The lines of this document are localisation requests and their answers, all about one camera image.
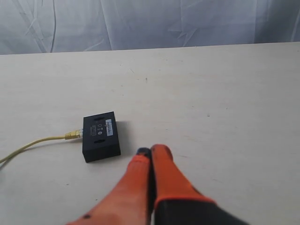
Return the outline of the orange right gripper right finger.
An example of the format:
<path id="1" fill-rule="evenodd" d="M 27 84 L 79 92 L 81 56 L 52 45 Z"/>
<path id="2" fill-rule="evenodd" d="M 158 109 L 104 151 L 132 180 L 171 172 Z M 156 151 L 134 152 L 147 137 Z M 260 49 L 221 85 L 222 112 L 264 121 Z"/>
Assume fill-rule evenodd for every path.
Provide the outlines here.
<path id="1" fill-rule="evenodd" d="M 200 193 L 178 169 L 166 145 L 153 145 L 151 154 L 156 185 L 156 225 L 246 224 Z"/>

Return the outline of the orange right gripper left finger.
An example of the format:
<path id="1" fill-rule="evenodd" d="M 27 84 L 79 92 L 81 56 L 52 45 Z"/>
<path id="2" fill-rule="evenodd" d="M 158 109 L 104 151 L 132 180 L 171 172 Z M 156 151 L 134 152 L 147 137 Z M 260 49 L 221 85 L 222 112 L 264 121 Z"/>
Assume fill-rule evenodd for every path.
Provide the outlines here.
<path id="1" fill-rule="evenodd" d="M 150 149 L 139 148 L 127 169 L 95 207 L 70 225 L 149 225 Z"/>

